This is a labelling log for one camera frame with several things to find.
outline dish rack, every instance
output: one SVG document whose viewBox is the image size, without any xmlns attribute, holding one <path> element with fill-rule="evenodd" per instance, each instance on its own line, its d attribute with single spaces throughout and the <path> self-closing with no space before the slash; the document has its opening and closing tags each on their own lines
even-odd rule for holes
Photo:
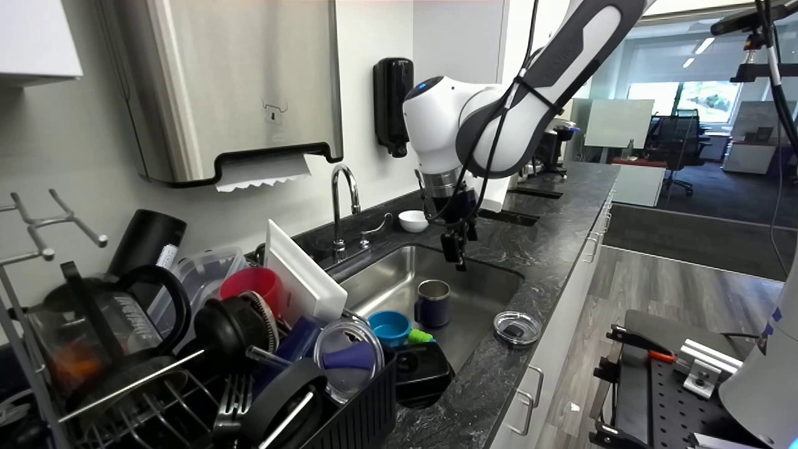
<svg viewBox="0 0 798 449">
<path fill-rule="evenodd" d="M 179 360 L 165 360 L 150 374 L 119 385 L 109 394 L 78 410 L 68 410 L 49 389 L 45 358 L 34 342 L 33 324 L 21 314 L 19 297 L 6 278 L 6 267 L 55 261 L 55 249 L 39 237 L 43 227 L 75 224 L 97 248 L 106 244 L 104 234 L 91 232 L 61 199 L 49 189 L 51 202 L 61 211 L 58 218 L 30 218 L 21 199 L 13 192 L 13 204 L 0 214 L 21 218 L 34 253 L 0 261 L 0 328 L 18 358 L 18 364 L 34 396 L 43 431 L 49 448 L 212 448 L 212 424 L 220 410 L 225 379 L 213 370 L 201 370 L 201 350 L 183 353 Z M 302 449 L 372 449 L 379 448 L 397 424 L 397 374 L 387 364 L 374 383 L 336 410 Z"/>
</svg>

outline office chair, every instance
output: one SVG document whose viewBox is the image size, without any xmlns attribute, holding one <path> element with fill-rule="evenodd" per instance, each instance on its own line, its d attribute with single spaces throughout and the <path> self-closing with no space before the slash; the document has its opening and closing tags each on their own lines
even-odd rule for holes
<svg viewBox="0 0 798 449">
<path fill-rule="evenodd" d="M 666 189 L 682 187 L 687 198 L 693 198 L 693 186 L 686 179 L 676 179 L 676 172 L 686 164 L 701 164 L 701 122 L 697 116 L 664 116 L 655 117 L 655 132 L 649 132 L 646 152 L 651 160 L 666 163 Z"/>
</svg>

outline blue bowl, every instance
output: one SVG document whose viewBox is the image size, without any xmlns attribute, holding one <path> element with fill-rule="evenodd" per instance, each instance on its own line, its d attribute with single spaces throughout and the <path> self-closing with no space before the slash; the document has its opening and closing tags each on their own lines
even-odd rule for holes
<svg viewBox="0 0 798 449">
<path fill-rule="evenodd" d="M 368 318 L 368 328 L 383 347 L 402 347 L 410 333 L 408 318 L 397 310 L 383 310 Z"/>
</svg>

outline kitchen sink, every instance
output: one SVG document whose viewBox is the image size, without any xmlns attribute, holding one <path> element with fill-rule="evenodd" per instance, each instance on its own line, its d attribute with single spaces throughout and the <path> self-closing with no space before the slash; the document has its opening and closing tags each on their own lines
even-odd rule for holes
<svg viewBox="0 0 798 449">
<path fill-rule="evenodd" d="M 494 333 L 494 318 L 506 310 L 523 278 L 473 261 L 465 262 L 465 273 L 459 273 L 438 249 L 398 248 L 342 283 L 348 293 L 346 310 L 358 318 L 380 310 L 414 318 L 415 287 L 423 279 L 440 279 L 452 287 L 452 324 L 430 334 L 459 372 L 479 340 Z"/>
</svg>

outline paper towel dispenser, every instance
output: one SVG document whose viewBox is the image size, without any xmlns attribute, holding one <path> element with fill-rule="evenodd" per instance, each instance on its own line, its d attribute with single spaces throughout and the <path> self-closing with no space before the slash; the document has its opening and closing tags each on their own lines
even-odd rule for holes
<svg viewBox="0 0 798 449">
<path fill-rule="evenodd" d="M 205 186 L 261 152 L 343 158 L 334 0 L 101 6 L 146 179 Z"/>
</svg>

